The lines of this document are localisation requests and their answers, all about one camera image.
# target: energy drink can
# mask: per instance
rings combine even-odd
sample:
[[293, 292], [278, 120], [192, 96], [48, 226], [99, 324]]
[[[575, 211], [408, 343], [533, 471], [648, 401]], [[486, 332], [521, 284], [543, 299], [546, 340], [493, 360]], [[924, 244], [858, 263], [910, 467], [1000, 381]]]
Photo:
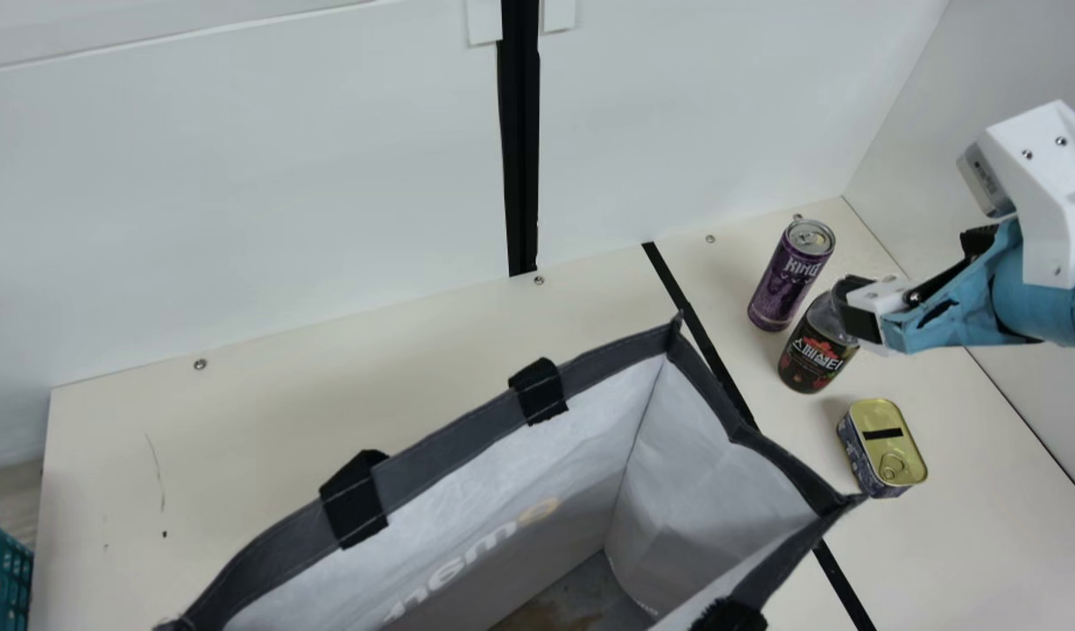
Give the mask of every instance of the energy drink can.
[[794, 215], [793, 223], [778, 239], [778, 247], [766, 263], [755, 296], [750, 297], [750, 322], [764, 331], [782, 331], [789, 327], [809, 285], [833, 255], [835, 244], [829, 226]]
[[873, 498], [898, 498], [926, 479], [926, 462], [907, 421], [886, 399], [857, 401], [836, 425], [860, 488]]
[[845, 332], [832, 292], [822, 292], [787, 340], [778, 360], [778, 376], [793, 390], [813, 395], [841, 374], [857, 348], [860, 343]]

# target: gray tote bag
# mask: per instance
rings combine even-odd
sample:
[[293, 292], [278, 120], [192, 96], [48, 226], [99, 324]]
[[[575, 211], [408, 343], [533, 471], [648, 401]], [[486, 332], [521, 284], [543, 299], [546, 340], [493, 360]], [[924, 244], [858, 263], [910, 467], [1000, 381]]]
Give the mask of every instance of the gray tote bag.
[[596, 591], [583, 568], [633, 610], [608, 628], [764, 629], [863, 497], [746, 425], [679, 328], [538, 360], [413, 447], [361, 451], [157, 629], [486, 630], [550, 585]]

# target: black bag strap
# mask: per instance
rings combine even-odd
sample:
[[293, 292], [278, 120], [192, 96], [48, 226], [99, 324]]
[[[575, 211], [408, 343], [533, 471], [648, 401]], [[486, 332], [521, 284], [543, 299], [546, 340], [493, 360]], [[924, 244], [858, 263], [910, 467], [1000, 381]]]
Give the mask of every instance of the black bag strap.
[[527, 425], [534, 426], [569, 411], [561, 372], [546, 357], [521, 368], [518, 374], [510, 377], [510, 387], [518, 392], [518, 403]]
[[387, 458], [389, 456], [373, 448], [358, 451], [357, 456], [319, 488], [330, 531], [334, 532], [339, 547], [343, 550], [364, 542], [389, 526], [370, 471]]
[[689, 631], [765, 631], [766, 619], [758, 611], [731, 599], [717, 599], [693, 621]]

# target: white bracket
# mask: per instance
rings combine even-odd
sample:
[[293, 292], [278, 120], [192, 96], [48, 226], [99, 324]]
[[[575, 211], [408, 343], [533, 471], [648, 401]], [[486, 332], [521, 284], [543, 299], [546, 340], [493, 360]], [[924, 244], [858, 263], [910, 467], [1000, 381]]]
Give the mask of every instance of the white bracket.
[[1024, 283], [1075, 285], [1075, 112], [1062, 101], [978, 137], [1024, 231]]
[[570, 28], [576, 28], [576, 0], [545, 0], [542, 31], [568, 31]]
[[501, 0], [467, 0], [468, 41], [472, 46], [502, 39]]
[[866, 311], [871, 315], [876, 316], [876, 326], [878, 331], [880, 331], [880, 344], [873, 344], [868, 340], [861, 340], [860, 346], [862, 348], [882, 357], [890, 357], [899, 353], [887, 346], [880, 320], [888, 313], [898, 313], [907, 309], [907, 304], [902, 300], [902, 295], [905, 295], [915, 285], [911, 281], [891, 275], [886, 276], [883, 281], [864, 285], [859, 290], [849, 291], [849, 296], [845, 297], [849, 306]]

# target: white wall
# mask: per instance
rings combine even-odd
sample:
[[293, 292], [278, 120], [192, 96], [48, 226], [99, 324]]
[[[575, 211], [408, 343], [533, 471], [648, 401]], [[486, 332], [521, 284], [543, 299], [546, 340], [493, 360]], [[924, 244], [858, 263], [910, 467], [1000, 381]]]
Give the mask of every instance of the white wall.
[[0, 64], [382, 0], [0, 0]]
[[946, 0], [580, 0], [541, 39], [540, 263], [838, 197]]
[[501, 169], [463, 0], [0, 69], [0, 464], [55, 385], [505, 275]]
[[[955, 160], [986, 127], [1055, 99], [1075, 109], [1075, 0], [952, 0], [845, 192], [914, 277], [961, 256], [988, 224]], [[1075, 350], [973, 356], [1075, 481]]]

